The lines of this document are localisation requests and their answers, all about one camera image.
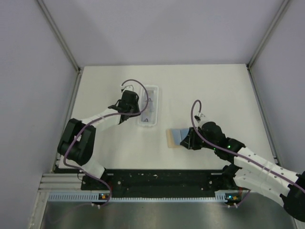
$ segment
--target metal frame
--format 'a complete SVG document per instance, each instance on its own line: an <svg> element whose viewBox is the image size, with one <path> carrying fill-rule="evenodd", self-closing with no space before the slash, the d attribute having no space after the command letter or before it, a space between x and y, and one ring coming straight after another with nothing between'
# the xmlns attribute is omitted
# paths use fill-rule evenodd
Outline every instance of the metal frame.
<svg viewBox="0 0 305 229"><path fill-rule="evenodd" d="M71 100L70 100L68 111L66 114L65 123L67 123L69 118L71 117L72 110L74 107L77 91L78 91L80 81L81 81L82 70L80 69L79 65L77 64L75 58L73 57L72 52L70 51L66 41L64 40L56 23L54 22L54 19L52 18L49 10L47 9L44 1L43 0L35 0L35 1L38 4L47 23L49 24L50 29L54 33L54 36L56 37L59 45L61 46L65 55L67 56L70 63L74 67L75 71L77 72L77 77L76 77L73 92L71 95ZM260 44L258 45L257 49L255 50L252 58L250 59L250 62L247 64L249 77L250 77L250 80L251 80L251 83L253 86L255 97L257 99L258 107L259 107L259 110L260 110L260 113L262 116L263 124L264 124L265 130L267 133L267 137L269 140L269 144L270 144L270 147L271 147L271 150L272 150L274 156L277 156L276 145L272 138L272 131L270 128L270 124L266 117L266 112L265 112L265 109L263 106L263 102L262 102L261 96L258 92L257 84L255 82L255 78L252 74L251 68L255 64L255 62L256 62L257 58L259 57L260 53L262 52L262 50L265 48L267 42L269 41L270 37L272 36L273 32L275 31L277 25L279 24L280 20L282 19L285 12L287 11L290 3L291 3L291 0L283 0L278 12L276 13L273 21L271 22L268 30L266 31ZM57 157L54 160L51 172L53 172L53 170L55 168L56 161L57 161ZM39 187L39 190L38 190L38 193L36 196L34 209L33 209L32 215L29 220L28 228L39 229L41 227L43 214L44 214L44 211L46 208L46 204L47 204L50 192L60 192L60 191L79 192L80 188L81 188L81 181L77 178L77 174L43 174L42 179L41 179L41 185ZM302 228L305 229L305 224L302 222L296 221L296 226L298 229L302 229Z"/></svg>

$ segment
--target gray wall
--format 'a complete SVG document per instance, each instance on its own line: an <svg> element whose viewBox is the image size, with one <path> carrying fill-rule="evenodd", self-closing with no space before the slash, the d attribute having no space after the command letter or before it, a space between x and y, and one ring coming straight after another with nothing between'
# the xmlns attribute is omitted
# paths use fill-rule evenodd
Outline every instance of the gray wall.
<svg viewBox="0 0 305 229"><path fill-rule="evenodd" d="M0 1L0 228L26 228L75 72L34 0Z"/></svg>
<svg viewBox="0 0 305 229"><path fill-rule="evenodd" d="M246 63L282 0L45 0L81 66Z"/></svg>
<svg viewBox="0 0 305 229"><path fill-rule="evenodd" d="M294 0L253 68L277 151L305 170L305 1Z"/></svg>

